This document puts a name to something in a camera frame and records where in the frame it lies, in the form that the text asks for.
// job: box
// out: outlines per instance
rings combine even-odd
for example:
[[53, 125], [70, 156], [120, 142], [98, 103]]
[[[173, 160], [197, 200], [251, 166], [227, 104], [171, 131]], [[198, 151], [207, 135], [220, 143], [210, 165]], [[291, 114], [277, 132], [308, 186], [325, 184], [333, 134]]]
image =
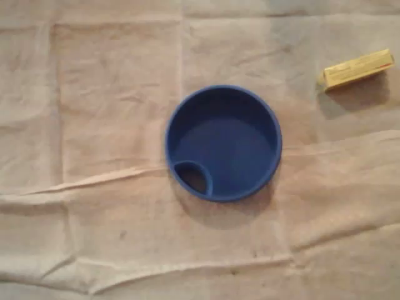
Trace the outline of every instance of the box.
[[322, 72], [318, 83], [324, 91], [328, 91], [379, 73], [393, 65], [394, 58], [390, 50], [386, 49], [327, 67]]

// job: drop cloth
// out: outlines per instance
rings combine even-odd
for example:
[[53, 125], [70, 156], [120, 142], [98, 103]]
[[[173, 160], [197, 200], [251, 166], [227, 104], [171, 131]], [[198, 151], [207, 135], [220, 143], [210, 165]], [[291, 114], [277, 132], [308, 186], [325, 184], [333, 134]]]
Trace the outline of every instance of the drop cloth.
[[[1, 299], [400, 296], [400, 70], [318, 94], [390, 48], [396, 0], [2, 0]], [[275, 110], [274, 181], [236, 204], [169, 176], [171, 112], [208, 84]]]

